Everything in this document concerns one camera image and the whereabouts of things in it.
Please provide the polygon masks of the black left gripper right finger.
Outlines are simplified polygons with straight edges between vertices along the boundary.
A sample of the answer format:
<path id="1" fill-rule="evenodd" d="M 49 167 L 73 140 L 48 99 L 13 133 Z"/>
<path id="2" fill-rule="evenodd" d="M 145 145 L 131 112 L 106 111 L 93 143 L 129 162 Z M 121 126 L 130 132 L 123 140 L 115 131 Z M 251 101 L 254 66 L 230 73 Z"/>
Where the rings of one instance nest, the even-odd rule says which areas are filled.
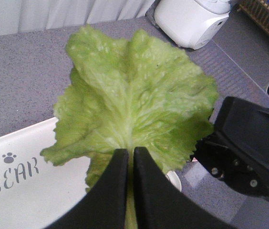
<path id="1" fill-rule="evenodd" d="M 177 190 L 146 147 L 134 149 L 134 202 L 140 229 L 231 229 Z"/>

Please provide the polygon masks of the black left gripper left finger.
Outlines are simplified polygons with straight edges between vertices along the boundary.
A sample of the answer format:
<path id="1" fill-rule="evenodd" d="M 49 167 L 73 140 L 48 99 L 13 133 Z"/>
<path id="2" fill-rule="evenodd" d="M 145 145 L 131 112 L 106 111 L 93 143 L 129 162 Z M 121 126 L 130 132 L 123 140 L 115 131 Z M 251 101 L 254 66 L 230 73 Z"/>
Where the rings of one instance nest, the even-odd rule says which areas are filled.
<path id="1" fill-rule="evenodd" d="M 123 229 L 129 154 L 116 149 L 92 189 L 48 229 Z"/>

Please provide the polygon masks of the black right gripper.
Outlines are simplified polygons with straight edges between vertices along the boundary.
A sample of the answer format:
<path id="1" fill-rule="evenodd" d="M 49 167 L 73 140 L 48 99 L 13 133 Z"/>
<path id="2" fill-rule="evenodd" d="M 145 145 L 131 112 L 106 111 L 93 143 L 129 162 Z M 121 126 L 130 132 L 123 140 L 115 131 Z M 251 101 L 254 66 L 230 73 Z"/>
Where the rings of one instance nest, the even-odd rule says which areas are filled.
<path id="1" fill-rule="evenodd" d="M 269 108 L 226 97 L 214 132 L 198 141 L 194 158 L 234 191 L 269 201 Z"/>

